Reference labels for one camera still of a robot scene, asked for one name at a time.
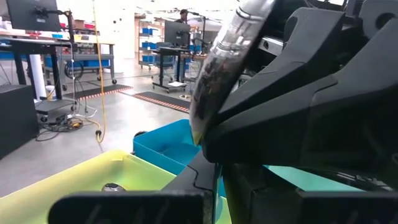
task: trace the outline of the yellow cable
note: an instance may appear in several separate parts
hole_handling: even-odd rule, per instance
[[[103,122],[104,122],[104,129],[101,134],[97,134],[97,141],[102,143],[105,138],[106,133],[106,113],[105,113],[105,94],[104,94],[104,74],[102,68],[102,60],[101,60],[101,45],[98,40],[98,32],[97,32],[97,18],[95,14],[95,0],[93,0],[93,14],[94,14],[94,31],[95,31],[95,38],[97,43],[97,51],[98,51],[98,61],[99,61],[99,77],[101,78],[101,101],[102,101],[102,115],[103,115]],[[101,131],[101,125],[96,121],[88,120],[97,125],[98,131]]]

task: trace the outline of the gray floor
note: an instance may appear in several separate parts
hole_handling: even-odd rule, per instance
[[[0,63],[11,79],[11,62]],[[122,149],[131,152],[132,138],[138,131],[150,131],[174,121],[188,118],[188,114],[129,96],[143,91],[156,91],[167,95],[165,90],[152,89],[150,76],[156,75],[157,69],[149,71],[144,67],[141,70],[136,61],[130,60],[126,61],[125,71],[123,74],[117,74],[118,83],[133,86],[133,89],[105,96],[106,136],[101,147],[95,138],[95,125],[87,125],[72,133],[60,134],[51,141],[37,142],[31,140],[0,160],[0,197],[91,159],[104,151]],[[13,82],[17,83],[16,75],[14,74],[13,77]],[[97,88],[97,86],[85,81],[94,80],[92,83],[99,83],[96,81],[96,76],[89,73],[85,74],[81,80],[83,81],[83,88],[86,90]],[[105,85],[112,85],[111,81],[106,80]],[[68,85],[67,92],[71,92],[71,89],[72,86]],[[178,97],[181,94],[183,92],[178,91],[171,92],[169,95]],[[103,125],[101,98],[89,99],[87,104],[98,109],[92,119]],[[65,108],[65,112],[70,113],[70,110]]]

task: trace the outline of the black box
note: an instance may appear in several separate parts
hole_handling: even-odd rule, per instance
[[[39,134],[31,86],[0,86],[0,124],[0,159]]]

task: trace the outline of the computer monitor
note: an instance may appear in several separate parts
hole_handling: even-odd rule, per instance
[[[61,31],[56,0],[7,0],[7,7],[13,29]]]
[[[190,25],[166,21],[164,30],[164,42],[179,46],[188,46],[190,44]]]

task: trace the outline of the yellow bin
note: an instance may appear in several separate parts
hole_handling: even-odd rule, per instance
[[[1,224],[44,224],[50,207],[79,191],[98,190],[115,183],[126,190],[160,190],[175,176],[124,151],[109,151],[47,179],[0,198]],[[228,204],[217,224],[229,224]]]

